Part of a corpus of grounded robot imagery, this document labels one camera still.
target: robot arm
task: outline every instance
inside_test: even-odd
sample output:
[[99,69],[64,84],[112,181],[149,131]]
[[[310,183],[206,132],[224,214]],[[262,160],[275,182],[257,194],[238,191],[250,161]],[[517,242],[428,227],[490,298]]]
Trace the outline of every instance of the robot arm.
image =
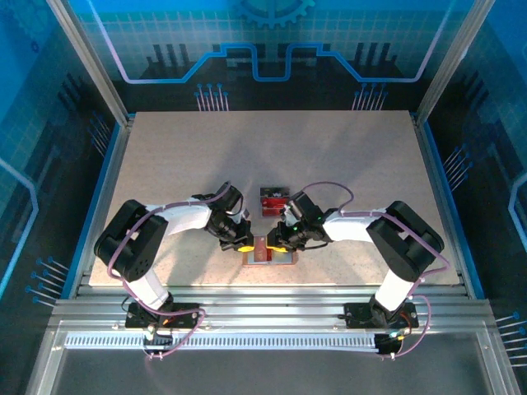
[[[221,198],[208,204],[172,207],[150,216],[119,254],[113,270],[151,309],[171,311],[173,304],[170,292],[161,284],[152,269],[157,250],[165,237],[184,230],[205,229],[220,240],[223,250],[237,249],[243,252],[254,248],[250,221],[246,220],[248,213],[242,211],[242,196],[236,188],[225,183],[216,194],[194,195],[187,202],[207,201],[221,193]],[[231,214],[238,203],[239,212]],[[158,207],[143,206],[135,200],[128,200],[96,241],[96,256],[108,266],[115,250],[132,226]]]
[[322,212],[304,192],[293,195],[282,210],[282,221],[268,234],[268,247],[306,250],[310,240],[320,241],[320,246],[341,240],[375,244],[389,270],[371,297],[371,321],[386,328],[398,318],[415,281],[435,257],[383,214],[395,217],[438,253],[445,247],[441,237],[403,202],[375,211],[341,214],[336,208]]

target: beige tabletop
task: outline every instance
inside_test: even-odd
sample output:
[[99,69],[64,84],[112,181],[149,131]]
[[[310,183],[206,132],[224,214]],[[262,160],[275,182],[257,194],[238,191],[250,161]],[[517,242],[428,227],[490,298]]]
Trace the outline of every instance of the beige tabletop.
[[[227,180],[244,194],[255,235],[276,223],[259,214],[260,187],[294,193],[331,180],[355,193],[348,211],[406,202],[443,237],[444,256],[453,257],[407,111],[138,113],[107,222],[128,199],[177,202],[214,193]],[[330,186],[308,193],[323,211],[347,199]],[[189,230],[166,238],[155,270],[170,286],[362,285],[381,283],[387,267],[373,244],[352,241],[302,252],[294,266],[242,267],[240,253],[222,252],[207,232]],[[456,284],[458,277],[452,267],[428,282]],[[99,259],[90,284],[115,284]]]

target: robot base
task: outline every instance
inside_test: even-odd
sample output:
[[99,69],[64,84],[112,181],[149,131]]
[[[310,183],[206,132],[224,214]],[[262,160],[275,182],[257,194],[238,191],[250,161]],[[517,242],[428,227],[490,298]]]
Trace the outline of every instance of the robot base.
[[[170,311],[180,311],[189,309],[198,309],[197,303],[173,303]],[[155,315],[146,311],[137,303],[131,303],[128,307],[126,323],[124,326],[129,329],[144,329],[150,324],[155,324],[158,328],[185,328],[192,329],[198,323],[197,314],[185,314],[175,317],[166,317]]]
[[[413,303],[405,303],[401,307],[396,318],[389,322],[390,329],[403,329],[408,326],[406,318],[412,325],[412,328],[419,328],[419,320],[417,319],[417,312]],[[344,305],[344,315],[338,316],[340,319],[346,321],[347,329],[372,329],[378,328],[373,323],[371,315],[371,307],[369,303],[346,303]]]

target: glass panel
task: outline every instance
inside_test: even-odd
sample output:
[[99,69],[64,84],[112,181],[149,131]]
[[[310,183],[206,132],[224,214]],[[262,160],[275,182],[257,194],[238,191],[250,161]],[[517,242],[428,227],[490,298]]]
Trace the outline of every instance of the glass panel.
[[429,119],[442,160],[459,152],[447,179],[497,318],[527,316],[525,16],[526,2],[496,1]]
[[0,393],[24,393],[114,120],[46,1],[0,3],[0,54]]
[[70,3],[139,111],[416,109],[472,1]]

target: red object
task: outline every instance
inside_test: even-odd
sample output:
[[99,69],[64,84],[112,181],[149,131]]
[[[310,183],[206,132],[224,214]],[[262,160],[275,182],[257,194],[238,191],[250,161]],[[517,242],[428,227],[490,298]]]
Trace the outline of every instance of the red object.
[[262,197],[262,216],[280,216],[280,210],[289,200],[289,197]]
[[254,261],[270,262],[273,260],[273,251],[267,248],[265,237],[254,238]]

